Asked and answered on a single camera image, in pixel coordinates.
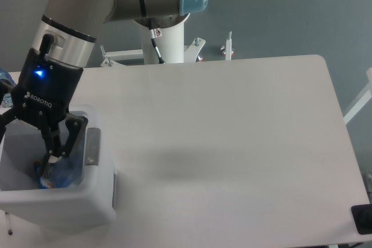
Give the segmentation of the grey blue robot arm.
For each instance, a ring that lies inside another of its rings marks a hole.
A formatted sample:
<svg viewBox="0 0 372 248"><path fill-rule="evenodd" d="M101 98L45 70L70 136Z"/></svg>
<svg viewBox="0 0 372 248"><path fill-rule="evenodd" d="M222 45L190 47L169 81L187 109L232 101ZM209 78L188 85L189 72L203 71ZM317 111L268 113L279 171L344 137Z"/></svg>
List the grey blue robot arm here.
<svg viewBox="0 0 372 248"><path fill-rule="evenodd" d="M51 158L70 156L88 120L70 113L69 104L102 25L115 20L153 19L203 11L208 0L49 0L19 81L1 80L1 94L13 106L1 114L1 132L14 120L41 132L43 175Z"/></svg>

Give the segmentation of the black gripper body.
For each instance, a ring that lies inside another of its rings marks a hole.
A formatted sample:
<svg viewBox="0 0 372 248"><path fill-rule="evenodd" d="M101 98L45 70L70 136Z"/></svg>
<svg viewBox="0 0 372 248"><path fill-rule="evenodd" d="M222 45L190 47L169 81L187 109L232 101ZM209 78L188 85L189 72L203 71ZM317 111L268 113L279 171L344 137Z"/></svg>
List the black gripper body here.
<svg viewBox="0 0 372 248"><path fill-rule="evenodd" d="M72 66L30 48L17 85L11 91L14 106L26 104L17 119L40 127L43 112L49 127L59 124L69 112L69 104L82 76L83 68Z"/></svg>

